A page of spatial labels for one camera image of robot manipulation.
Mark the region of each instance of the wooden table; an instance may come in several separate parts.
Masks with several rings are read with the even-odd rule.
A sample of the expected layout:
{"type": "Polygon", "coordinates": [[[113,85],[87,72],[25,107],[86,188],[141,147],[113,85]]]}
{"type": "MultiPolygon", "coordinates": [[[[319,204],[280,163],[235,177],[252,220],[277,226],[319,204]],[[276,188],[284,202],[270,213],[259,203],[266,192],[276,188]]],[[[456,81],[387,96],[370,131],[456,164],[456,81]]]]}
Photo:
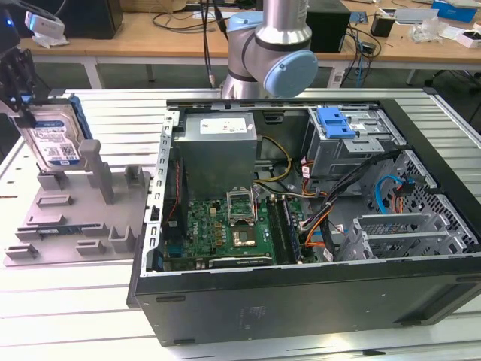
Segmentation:
{"type": "MultiPolygon", "coordinates": [[[[419,3],[411,0],[399,0],[402,4],[417,8],[419,3]]],[[[358,2],[343,2],[351,11],[367,11],[368,15],[377,10],[375,5],[358,2]]],[[[384,0],[384,7],[395,7],[384,0]]],[[[165,23],[167,17],[159,21],[165,23]]],[[[369,32],[370,23],[358,24],[361,30],[369,32]]],[[[478,13],[475,20],[481,20],[478,13]]],[[[471,24],[447,21],[453,26],[466,29],[471,24]]],[[[172,19],[169,26],[181,27],[199,24],[199,19],[172,19]]],[[[403,69],[446,69],[446,70],[480,70],[481,50],[467,49],[455,41],[444,39],[442,44],[431,42],[415,44],[408,32],[411,26],[394,24],[388,38],[378,38],[382,44],[381,54],[372,62],[372,68],[403,69]]],[[[228,44],[222,33],[216,29],[208,33],[211,62],[213,65],[228,64],[228,44]]],[[[362,40],[369,37],[361,35],[362,40]]],[[[201,34],[180,34],[155,27],[149,14],[124,14],[122,28],[112,40],[71,39],[71,44],[44,49],[30,39],[23,39],[21,47],[30,48],[36,62],[68,62],[80,63],[86,69],[93,89],[101,89],[102,81],[97,71],[97,64],[145,64],[149,78],[153,78],[151,64],[204,64],[204,48],[201,34]]],[[[329,87],[339,87],[342,74],[349,67],[355,55],[355,45],[348,38],[340,53],[319,53],[319,66],[332,68],[329,87]]]]}

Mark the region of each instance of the white box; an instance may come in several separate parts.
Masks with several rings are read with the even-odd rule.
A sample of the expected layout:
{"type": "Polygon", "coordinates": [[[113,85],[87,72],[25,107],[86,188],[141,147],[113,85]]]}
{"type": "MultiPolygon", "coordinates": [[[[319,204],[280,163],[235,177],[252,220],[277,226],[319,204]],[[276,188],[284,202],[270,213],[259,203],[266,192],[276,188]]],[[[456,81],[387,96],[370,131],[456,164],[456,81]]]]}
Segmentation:
{"type": "Polygon", "coordinates": [[[456,37],[456,41],[465,47],[481,47],[481,32],[477,30],[467,30],[456,37]]]}

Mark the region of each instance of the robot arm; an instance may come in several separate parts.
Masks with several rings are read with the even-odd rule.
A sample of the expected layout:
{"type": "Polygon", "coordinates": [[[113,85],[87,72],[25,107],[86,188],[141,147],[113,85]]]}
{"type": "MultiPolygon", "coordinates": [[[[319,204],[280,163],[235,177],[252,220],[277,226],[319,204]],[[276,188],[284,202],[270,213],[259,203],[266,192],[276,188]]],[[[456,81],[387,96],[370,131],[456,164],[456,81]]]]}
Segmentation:
{"type": "Polygon", "coordinates": [[[314,80],[318,62],[309,51],[307,0],[264,0],[264,11],[229,20],[228,77],[224,99],[258,99],[265,91],[292,98],[314,80]]]}
{"type": "Polygon", "coordinates": [[[33,32],[60,38],[65,27],[57,17],[31,4],[0,0],[0,111],[17,117],[20,128],[31,128],[35,118],[22,96],[36,99],[40,87],[32,53],[17,47],[20,37],[8,12],[13,7],[26,11],[26,25],[33,32]]]}

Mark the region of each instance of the sticker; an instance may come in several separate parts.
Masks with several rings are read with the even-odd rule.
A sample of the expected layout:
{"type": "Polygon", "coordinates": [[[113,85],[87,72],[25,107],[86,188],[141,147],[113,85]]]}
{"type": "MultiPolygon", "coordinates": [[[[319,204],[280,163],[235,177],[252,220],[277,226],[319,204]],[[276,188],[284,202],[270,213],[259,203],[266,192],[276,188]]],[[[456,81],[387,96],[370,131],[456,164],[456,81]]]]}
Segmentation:
{"type": "Polygon", "coordinates": [[[362,123],[351,123],[349,124],[349,127],[351,128],[351,130],[366,130],[366,127],[362,123]]]}
{"type": "Polygon", "coordinates": [[[309,167],[302,167],[302,177],[309,179],[310,178],[310,168],[309,167]]]}
{"type": "Polygon", "coordinates": [[[337,224],[334,226],[336,229],[331,232],[332,235],[344,234],[344,226],[342,224],[337,224]]]}
{"type": "Polygon", "coordinates": [[[216,118],[201,120],[201,134],[247,133],[244,118],[216,118]]]}
{"type": "Polygon", "coordinates": [[[58,229],[39,229],[37,233],[39,235],[56,235],[59,231],[58,229]]]}
{"type": "Polygon", "coordinates": [[[265,306],[244,307],[238,315],[239,330],[251,330],[262,327],[267,311],[265,306]]]}
{"type": "Polygon", "coordinates": [[[326,258],[329,262],[332,262],[334,257],[332,256],[332,253],[328,251],[327,248],[324,248],[324,253],[322,254],[324,258],[326,258]]]}
{"type": "Polygon", "coordinates": [[[31,134],[46,163],[76,165],[80,157],[66,136],[67,127],[61,120],[38,120],[31,134]]]}

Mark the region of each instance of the wire bundle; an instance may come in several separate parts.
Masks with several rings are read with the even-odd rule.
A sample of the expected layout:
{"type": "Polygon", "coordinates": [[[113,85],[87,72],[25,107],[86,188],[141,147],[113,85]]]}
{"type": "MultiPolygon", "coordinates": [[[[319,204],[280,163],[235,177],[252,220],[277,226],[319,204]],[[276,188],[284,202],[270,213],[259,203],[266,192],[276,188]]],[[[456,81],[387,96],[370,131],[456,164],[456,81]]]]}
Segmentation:
{"type": "Polygon", "coordinates": [[[383,49],[381,43],[371,34],[368,32],[365,32],[363,30],[359,30],[356,27],[352,27],[349,24],[349,28],[346,32],[346,35],[349,36],[354,40],[355,44],[355,55],[354,59],[350,63],[348,70],[346,72],[346,75],[344,76],[343,81],[340,83],[341,86],[344,85],[344,82],[349,79],[349,80],[355,80],[356,81],[356,87],[364,86],[364,82],[366,81],[366,78],[369,76],[371,73],[371,63],[374,61],[375,58],[379,56],[381,53],[381,50],[383,49]],[[377,48],[374,53],[368,53],[366,49],[364,49],[362,45],[362,41],[359,40],[359,33],[364,34],[369,36],[371,39],[373,39],[377,43],[377,48]],[[352,72],[352,69],[354,68],[355,63],[358,62],[358,65],[356,67],[357,71],[357,78],[353,79],[349,77],[349,75],[352,72]],[[366,69],[363,69],[363,63],[367,63],[366,69]]]}
{"type": "Polygon", "coordinates": [[[349,186],[359,181],[369,170],[369,168],[387,159],[397,158],[401,154],[400,150],[393,150],[390,152],[378,154],[366,159],[363,163],[355,167],[353,170],[345,174],[340,180],[338,180],[334,186],[327,192],[324,197],[321,209],[313,214],[302,226],[302,231],[307,233],[307,238],[305,242],[306,247],[312,247],[313,245],[320,245],[328,248],[328,250],[334,254],[334,242],[332,242],[331,235],[329,232],[329,220],[328,215],[334,207],[334,203],[337,197],[343,193],[349,186]],[[317,227],[320,227],[322,237],[324,238],[323,244],[315,244],[310,240],[313,233],[317,227]]]}

